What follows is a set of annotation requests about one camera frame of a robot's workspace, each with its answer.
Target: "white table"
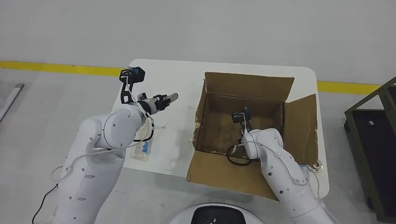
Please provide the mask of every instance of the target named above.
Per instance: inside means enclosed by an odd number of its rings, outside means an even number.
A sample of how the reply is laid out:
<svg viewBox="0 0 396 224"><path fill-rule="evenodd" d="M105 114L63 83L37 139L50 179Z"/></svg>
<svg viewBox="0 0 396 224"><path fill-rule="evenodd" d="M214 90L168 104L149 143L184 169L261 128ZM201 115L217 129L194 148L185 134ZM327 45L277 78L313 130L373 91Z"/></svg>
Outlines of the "white table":
<svg viewBox="0 0 396 224"><path fill-rule="evenodd" d="M315 72L306 67L283 67L246 64L226 64L212 62L165 61L136 59L131 67L141 67L145 72L143 82L134 84L133 94L145 92L150 98L157 94L177 92L179 99L154 116L157 126L166 125L165 130L156 130L148 151L148 160L131 158L133 148L127 149L125 168L132 168L154 173L169 174L185 178L194 154L192 135L195 128L195 112L204 83L205 72L229 72L238 74L255 74L275 77L294 77L295 81L286 102L316 94L317 103L317 143L319 160L323 170L317 173L320 184L320 197L329 193L329 177L322 130L321 109L317 94ZM118 96L113 110L118 108L121 100ZM311 187L317 194L317 181L310 175Z"/></svg>

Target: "cardboard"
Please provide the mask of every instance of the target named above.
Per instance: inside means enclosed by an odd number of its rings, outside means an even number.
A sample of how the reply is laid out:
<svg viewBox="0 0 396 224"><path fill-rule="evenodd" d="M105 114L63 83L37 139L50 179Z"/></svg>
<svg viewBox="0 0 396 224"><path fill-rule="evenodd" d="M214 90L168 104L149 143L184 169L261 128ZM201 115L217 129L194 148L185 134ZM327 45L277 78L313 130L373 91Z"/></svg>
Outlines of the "cardboard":
<svg viewBox="0 0 396 224"><path fill-rule="evenodd" d="M259 161L237 166L225 156L226 150L241 138L241 126L232 122L231 113L245 106L251 110L254 129L278 129L285 149L300 165L317 163L316 96L287 103L293 82L292 77L206 72L196 111L192 141L196 151L188 181L276 200ZM243 147L232 156L246 162Z"/></svg>

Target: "blue label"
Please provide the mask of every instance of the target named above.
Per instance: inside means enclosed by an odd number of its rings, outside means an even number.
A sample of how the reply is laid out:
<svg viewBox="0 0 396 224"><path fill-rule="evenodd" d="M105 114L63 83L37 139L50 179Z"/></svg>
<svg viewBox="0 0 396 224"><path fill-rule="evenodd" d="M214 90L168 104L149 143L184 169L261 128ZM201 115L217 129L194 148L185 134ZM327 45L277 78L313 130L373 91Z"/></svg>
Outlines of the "blue label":
<svg viewBox="0 0 396 224"><path fill-rule="evenodd" d="M144 142L144 145L143 145L143 152L144 153L147 153L147 148L149 147L149 142Z"/></svg>

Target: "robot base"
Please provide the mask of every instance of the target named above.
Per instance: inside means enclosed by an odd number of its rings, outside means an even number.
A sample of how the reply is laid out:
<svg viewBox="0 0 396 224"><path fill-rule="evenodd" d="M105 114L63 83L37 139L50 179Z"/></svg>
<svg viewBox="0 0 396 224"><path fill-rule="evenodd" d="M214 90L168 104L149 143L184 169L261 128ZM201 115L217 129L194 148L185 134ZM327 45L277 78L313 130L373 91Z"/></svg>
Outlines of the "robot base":
<svg viewBox="0 0 396 224"><path fill-rule="evenodd" d="M207 203L178 213L170 224L264 224L257 216L230 204Z"/></svg>

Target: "green metal frame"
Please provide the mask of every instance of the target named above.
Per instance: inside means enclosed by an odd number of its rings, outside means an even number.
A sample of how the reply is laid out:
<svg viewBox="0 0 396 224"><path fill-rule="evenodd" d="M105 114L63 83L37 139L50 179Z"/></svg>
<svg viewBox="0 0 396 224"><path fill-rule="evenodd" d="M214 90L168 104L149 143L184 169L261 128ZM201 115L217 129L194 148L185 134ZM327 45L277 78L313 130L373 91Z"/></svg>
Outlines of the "green metal frame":
<svg viewBox="0 0 396 224"><path fill-rule="evenodd" d="M358 133L358 129L356 127L355 120L353 119L352 112L367 111L358 108L367 101L374 98L375 96L379 95L379 98L381 99L381 103L384 106L384 111L388 117L389 123L392 126L393 132L396 134L396 105L388 91L388 88L394 87L394 84L396 84L396 77L394 77L392 80L388 81L383 86L375 90L373 93L369 94L361 101L357 102L357 104L353 105L351 108L345 111L346 123L349 127L348 138L350 141L350 146L352 149L355 163L359 165L357 166L357 170L361 178L363 191L365 194L367 194L370 197L377 214L377 219L382 222L392 222L392 223L396 223L396 217L385 216L384 208L381 204L381 200L377 193L377 187L374 183L374 179L372 177L369 164L366 160L366 155L363 146L361 144L360 136Z"/></svg>

